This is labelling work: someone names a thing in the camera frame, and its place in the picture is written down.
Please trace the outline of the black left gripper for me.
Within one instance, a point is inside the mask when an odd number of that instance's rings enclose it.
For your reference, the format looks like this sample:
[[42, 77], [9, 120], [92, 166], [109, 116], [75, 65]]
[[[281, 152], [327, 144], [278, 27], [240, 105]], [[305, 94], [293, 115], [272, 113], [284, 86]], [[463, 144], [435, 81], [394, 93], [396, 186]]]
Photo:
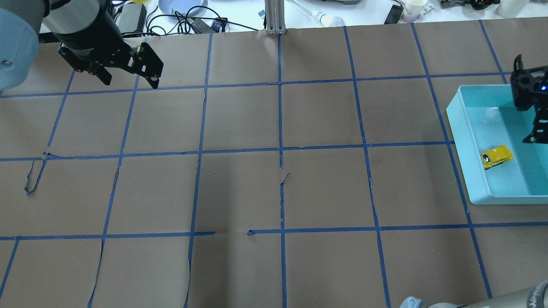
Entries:
[[148, 43], [128, 45], [110, 15], [97, 15], [84, 29], [57, 38], [58, 53], [76, 72], [88, 72], [109, 86], [112, 75], [107, 68], [119, 68], [145, 78], [152, 89], [159, 87], [163, 61]]

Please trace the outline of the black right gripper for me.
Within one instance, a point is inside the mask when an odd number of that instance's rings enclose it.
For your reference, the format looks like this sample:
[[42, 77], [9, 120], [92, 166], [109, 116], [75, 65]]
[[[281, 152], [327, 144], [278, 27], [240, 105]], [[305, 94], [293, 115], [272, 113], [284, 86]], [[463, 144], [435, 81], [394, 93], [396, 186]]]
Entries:
[[547, 99], [533, 99], [536, 116], [532, 132], [522, 139], [526, 144], [548, 144], [548, 103]]

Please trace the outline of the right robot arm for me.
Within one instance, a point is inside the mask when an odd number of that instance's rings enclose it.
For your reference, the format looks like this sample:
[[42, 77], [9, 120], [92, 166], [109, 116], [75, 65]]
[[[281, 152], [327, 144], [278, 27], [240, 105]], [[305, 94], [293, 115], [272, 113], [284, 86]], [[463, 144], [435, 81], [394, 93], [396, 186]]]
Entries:
[[409, 225], [401, 231], [383, 228], [385, 257], [389, 238], [404, 244], [400, 261], [386, 259], [390, 298], [416, 296], [423, 305], [471, 305], [547, 283], [547, 219], [519, 217], [546, 205], [512, 205], [523, 197], [493, 195], [483, 166], [478, 165], [476, 127], [480, 116], [504, 127], [502, 104], [468, 104], [454, 99], [447, 107], [456, 135], [452, 168], [460, 176], [464, 227]]

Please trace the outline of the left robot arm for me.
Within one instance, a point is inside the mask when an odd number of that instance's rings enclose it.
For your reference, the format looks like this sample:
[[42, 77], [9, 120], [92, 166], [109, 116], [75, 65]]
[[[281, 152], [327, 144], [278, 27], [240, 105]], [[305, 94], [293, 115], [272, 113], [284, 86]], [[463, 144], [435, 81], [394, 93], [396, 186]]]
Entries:
[[110, 85], [108, 68], [137, 74], [157, 89], [163, 61], [148, 43], [128, 45], [108, 10], [107, 0], [3, 0], [0, 4], [0, 85], [11, 89], [26, 80], [39, 52], [45, 25], [61, 46], [59, 54], [76, 72]]

